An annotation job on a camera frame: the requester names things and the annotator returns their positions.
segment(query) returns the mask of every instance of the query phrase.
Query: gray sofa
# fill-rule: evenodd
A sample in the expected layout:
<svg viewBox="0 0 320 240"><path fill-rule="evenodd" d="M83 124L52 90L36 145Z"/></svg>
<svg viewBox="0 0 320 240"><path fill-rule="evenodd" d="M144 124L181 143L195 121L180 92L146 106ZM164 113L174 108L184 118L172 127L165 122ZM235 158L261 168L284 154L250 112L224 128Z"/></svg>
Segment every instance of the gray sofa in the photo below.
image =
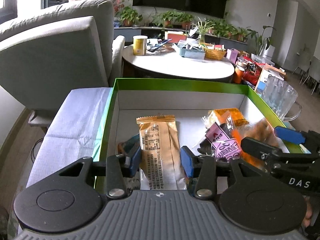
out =
<svg viewBox="0 0 320 240"><path fill-rule="evenodd" d="M124 37L110 0L79 0L0 25L0 85L48 127L72 89L113 86Z"/></svg>

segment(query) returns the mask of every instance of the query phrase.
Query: glass handle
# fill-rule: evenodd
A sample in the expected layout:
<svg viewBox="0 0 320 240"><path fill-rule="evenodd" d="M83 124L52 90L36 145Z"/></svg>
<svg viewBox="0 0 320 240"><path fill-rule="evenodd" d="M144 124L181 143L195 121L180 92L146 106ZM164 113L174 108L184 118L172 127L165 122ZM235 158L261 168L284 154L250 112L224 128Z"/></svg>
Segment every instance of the glass handle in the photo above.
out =
<svg viewBox="0 0 320 240"><path fill-rule="evenodd" d="M294 116L290 116L290 117L284 117L283 121L293 121L294 119L296 119L299 116L299 114L301 113L301 110L302 110L302 106L297 102L295 102L295 104L299 106L299 110L298 110L297 114Z"/></svg>

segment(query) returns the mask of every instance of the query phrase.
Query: glass pitcher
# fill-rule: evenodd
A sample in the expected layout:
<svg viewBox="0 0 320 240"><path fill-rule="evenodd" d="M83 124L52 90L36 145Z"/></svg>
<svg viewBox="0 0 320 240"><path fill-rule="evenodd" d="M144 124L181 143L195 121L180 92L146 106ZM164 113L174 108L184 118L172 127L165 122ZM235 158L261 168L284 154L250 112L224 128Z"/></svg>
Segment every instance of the glass pitcher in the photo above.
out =
<svg viewBox="0 0 320 240"><path fill-rule="evenodd" d="M271 75L267 79L267 84L261 96L263 101L270 106L282 121L292 121L299 116L302 106L295 102L297 97L298 93L292 86L286 81ZM294 103L299 106L298 113L294 116L285 117Z"/></svg>

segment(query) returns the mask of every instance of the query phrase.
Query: gray gripper base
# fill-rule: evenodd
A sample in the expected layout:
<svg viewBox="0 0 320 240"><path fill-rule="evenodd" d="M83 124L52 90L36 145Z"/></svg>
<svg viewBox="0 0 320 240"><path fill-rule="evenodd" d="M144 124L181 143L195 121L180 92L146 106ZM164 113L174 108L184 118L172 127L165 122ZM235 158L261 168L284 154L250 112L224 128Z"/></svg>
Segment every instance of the gray gripper base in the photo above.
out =
<svg viewBox="0 0 320 240"><path fill-rule="evenodd" d="M274 236L246 232L228 222L212 202L193 198L186 190L159 193L134 190L126 199L109 202L99 217L79 230L59 235L24 230L16 240L305 239L296 230Z"/></svg>

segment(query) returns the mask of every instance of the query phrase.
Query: pink box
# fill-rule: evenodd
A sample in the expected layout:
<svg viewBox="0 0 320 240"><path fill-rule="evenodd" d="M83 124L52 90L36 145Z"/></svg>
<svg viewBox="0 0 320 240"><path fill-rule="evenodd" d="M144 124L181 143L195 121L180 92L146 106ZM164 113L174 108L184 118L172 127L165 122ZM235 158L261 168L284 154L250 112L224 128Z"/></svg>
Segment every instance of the pink box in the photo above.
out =
<svg viewBox="0 0 320 240"><path fill-rule="evenodd" d="M236 49L228 49L227 50L227 58L230 60L230 62L235 64L239 53L240 53L240 51L238 51Z"/></svg>

